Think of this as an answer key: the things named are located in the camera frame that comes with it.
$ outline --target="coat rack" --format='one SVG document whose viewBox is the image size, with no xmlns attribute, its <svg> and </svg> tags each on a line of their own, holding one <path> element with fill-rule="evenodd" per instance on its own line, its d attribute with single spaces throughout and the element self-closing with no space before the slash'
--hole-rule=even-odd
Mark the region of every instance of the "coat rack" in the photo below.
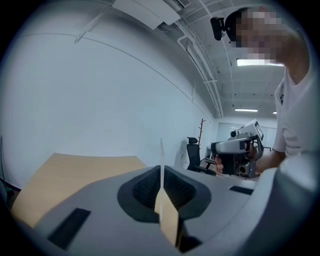
<svg viewBox="0 0 320 256">
<path fill-rule="evenodd" d="M 200 129 L 200 136 L 198 136 L 199 140 L 198 140 L 198 145 L 200 147 L 200 140 L 201 140 L 201 134 L 202 134 L 202 128 L 203 128 L 203 123 L 205 122 L 206 120 L 204 120 L 203 118 L 201 119 L 201 127 L 199 127 Z"/>
</svg>

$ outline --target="wooden board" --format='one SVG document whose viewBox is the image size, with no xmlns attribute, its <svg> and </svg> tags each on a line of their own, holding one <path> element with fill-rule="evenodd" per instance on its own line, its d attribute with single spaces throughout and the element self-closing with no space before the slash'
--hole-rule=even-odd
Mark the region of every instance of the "wooden board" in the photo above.
<svg viewBox="0 0 320 256">
<path fill-rule="evenodd" d="M 53 207 L 86 185 L 125 174 L 146 166 L 136 156 L 95 157 L 54 153 L 21 190 L 12 206 L 12 215 L 34 228 Z M 155 211 L 159 212 L 157 197 Z M 175 244 L 178 212 L 164 193 L 161 230 Z"/>
</svg>

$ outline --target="air vent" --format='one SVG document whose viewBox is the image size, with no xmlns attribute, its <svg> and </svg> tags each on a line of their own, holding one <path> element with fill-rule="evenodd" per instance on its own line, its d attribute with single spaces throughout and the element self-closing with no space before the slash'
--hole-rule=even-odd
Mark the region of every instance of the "air vent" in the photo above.
<svg viewBox="0 0 320 256">
<path fill-rule="evenodd" d="M 191 4 L 191 2 L 188 0 L 176 0 L 176 1 L 179 2 L 183 6 L 183 8 L 186 8 L 188 5 Z"/>
<path fill-rule="evenodd" d="M 179 12 L 191 4 L 188 0 L 164 0 L 176 12 Z"/>
</svg>

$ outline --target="ceiling pipe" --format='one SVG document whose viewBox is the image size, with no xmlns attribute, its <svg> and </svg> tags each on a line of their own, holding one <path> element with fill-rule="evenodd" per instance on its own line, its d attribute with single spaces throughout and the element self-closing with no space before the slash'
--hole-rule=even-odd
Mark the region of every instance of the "ceiling pipe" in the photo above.
<svg viewBox="0 0 320 256">
<path fill-rule="evenodd" d="M 196 67 L 198 68 L 198 71 L 200 72 L 200 74 L 202 74 L 202 79 L 203 81 L 207 82 L 208 81 L 208 77 L 207 77 L 207 74 L 206 72 L 204 71 L 201 63 L 199 62 L 198 58 L 197 58 L 197 55 L 194 51 L 194 49 L 189 46 L 188 44 L 186 45 L 186 52 L 190 55 L 191 59 L 195 62 L 195 65 Z M 215 94 L 213 93 L 212 89 L 210 88 L 209 84 L 208 83 L 205 83 L 205 87 L 206 89 L 208 90 L 209 92 L 209 95 L 211 97 L 211 100 L 213 102 L 213 105 L 215 107 L 215 110 L 217 111 L 218 115 L 220 116 L 221 115 L 221 111 L 220 109 L 218 108 L 217 106 L 217 99 L 216 99 L 216 96 Z"/>
<path fill-rule="evenodd" d="M 187 37 L 186 35 L 184 35 L 184 36 L 180 37 L 180 38 L 177 40 L 177 43 L 182 47 L 182 49 L 188 54 L 188 56 L 190 57 L 190 59 L 193 61 L 193 63 L 194 63 L 194 65 L 195 65 L 196 69 L 198 70 L 198 72 L 199 72 L 202 80 L 203 80 L 203 81 L 206 81 L 205 72 L 203 71 L 203 69 L 201 69 L 201 65 L 200 65 L 199 62 L 197 61 L 198 59 L 197 59 L 197 57 L 194 55 L 194 52 L 193 52 L 193 51 L 188 52 L 188 45 L 185 47 L 185 46 L 181 43 L 181 41 L 182 41 L 183 39 L 187 39 L 187 38 L 188 38 L 188 37 Z M 210 92 L 210 90 L 209 90 L 209 88 L 208 88 L 207 85 L 206 85 L 206 87 L 207 87 L 207 90 L 209 91 L 209 95 L 210 95 L 210 97 L 211 97 L 211 100 L 212 100 L 212 102 L 213 102 L 213 105 L 214 105 L 214 107 L 215 107 L 215 110 L 217 111 L 217 113 L 218 113 L 218 115 L 219 115 L 220 111 L 219 111 L 219 109 L 218 109 L 218 107 L 217 107 L 217 102 L 214 100 L 213 96 L 211 95 L 211 92 Z"/>
<path fill-rule="evenodd" d="M 223 2 L 225 0 L 217 0 L 217 1 L 213 1 L 213 2 L 209 2 L 207 5 L 208 6 L 211 6 L 213 4 L 217 4 L 217 3 L 220 3 L 220 2 Z M 194 8 L 190 8 L 189 11 L 187 10 L 186 12 L 182 13 L 182 15 L 185 15 L 187 12 L 188 12 L 188 15 L 185 16 L 185 18 L 188 18 L 189 16 L 191 16 L 192 14 L 200 11 L 202 8 L 197 8 L 197 7 L 194 7 Z"/>
<path fill-rule="evenodd" d="M 213 15 L 209 11 L 208 7 L 204 4 L 204 2 L 202 0 L 198 0 L 198 1 L 203 6 L 205 11 L 208 13 L 210 19 L 213 18 Z M 225 51 L 226 58 L 228 60 L 228 66 L 229 66 L 229 71 L 230 71 L 231 88 L 232 88 L 232 110 L 233 110 L 235 105 L 234 105 L 234 82 L 233 82 L 233 76 L 232 76 L 231 61 L 230 61 L 230 58 L 229 58 L 229 54 L 228 54 L 228 50 L 227 50 L 225 41 L 224 41 L 223 38 L 221 38 L 221 40 L 222 40 L 222 44 L 223 44 L 223 48 L 224 48 L 224 51 Z"/>
<path fill-rule="evenodd" d="M 98 16 L 96 16 L 92 21 L 90 21 L 84 29 L 80 32 L 80 34 L 76 37 L 74 43 L 78 43 L 80 39 L 87 33 L 97 22 L 98 20 L 106 13 L 108 12 L 112 6 L 108 6 L 107 8 L 103 9 Z"/>
<path fill-rule="evenodd" d="M 210 81 L 204 81 L 204 83 L 212 83 L 213 81 L 217 82 L 218 80 L 210 80 Z"/>
<path fill-rule="evenodd" d="M 232 7 L 227 7 L 227 8 L 222 8 L 220 10 L 217 10 L 217 11 L 214 11 L 214 12 L 211 12 L 211 15 L 212 16 L 216 16 L 216 15 L 220 15 L 222 13 L 228 13 L 228 12 L 234 12 L 240 8 L 247 8 L 247 7 L 266 7 L 267 9 L 272 9 L 274 8 L 275 6 L 274 5 L 271 5 L 271 4 L 266 4 L 266 3 L 247 3 L 247 4 L 239 4 L 239 5 L 233 5 Z M 194 20 L 191 20 L 190 22 L 191 23 L 195 23 L 195 22 L 199 22 L 199 21 L 202 21 L 203 19 L 205 19 L 209 14 L 205 14 L 199 18 L 196 18 Z"/>
<path fill-rule="evenodd" d="M 178 28 L 181 30 L 181 32 L 184 34 L 184 36 L 180 37 L 178 39 L 178 44 L 186 51 L 185 47 L 181 44 L 181 40 L 184 39 L 184 38 L 188 38 L 191 43 L 192 43 L 192 46 L 193 46 L 193 49 L 197 55 L 194 56 L 195 59 L 193 60 L 193 62 L 195 63 L 199 71 L 200 74 L 203 73 L 202 75 L 202 79 L 204 82 L 212 82 L 213 83 L 213 86 L 214 86 L 214 90 L 211 88 L 211 84 L 210 83 L 205 83 L 209 93 L 211 93 L 212 95 L 210 95 L 212 101 L 213 101 L 213 104 L 215 105 L 215 108 L 217 110 L 217 113 L 218 113 L 218 116 L 219 117 L 223 117 L 224 116 L 224 112 L 223 112 L 223 108 L 222 108 L 222 104 L 221 104 L 221 99 L 220 99 L 220 94 L 219 94 L 219 91 L 218 91 L 218 87 L 217 87 L 217 84 L 216 84 L 216 80 L 213 76 L 213 73 L 208 65 L 208 62 L 203 54 L 203 52 L 201 51 L 201 49 L 199 48 L 195 38 L 191 35 L 191 33 L 179 22 L 177 21 L 176 22 L 176 25 L 178 26 Z M 206 72 L 202 69 L 202 71 L 200 70 L 200 63 L 199 61 L 197 61 L 198 59 L 200 58 L 201 62 L 203 63 L 208 75 L 210 76 L 210 78 L 208 79 L 207 78 L 207 75 L 206 75 Z"/>
</svg>

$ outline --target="fluorescent light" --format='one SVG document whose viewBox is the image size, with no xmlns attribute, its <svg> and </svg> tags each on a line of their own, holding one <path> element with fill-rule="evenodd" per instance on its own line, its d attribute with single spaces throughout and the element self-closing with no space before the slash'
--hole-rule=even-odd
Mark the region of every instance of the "fluorescent light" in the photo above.
<svg viewBox="0 0 320 256">
<path fill-rule="evenodd" d="M 241 112 L 258 112 L 258 109 L 236 108 L 235 111 L 241 111 Z"/>
<path fill-rule="evenodd" d="M 237 58 L 236 63 L 238 67 L 240 66 L 281 66 L 283 67 L 283 64 L 276 64 L 272 63 L 268 59 L 242 59 L 242 58 Z"/>
</svg>

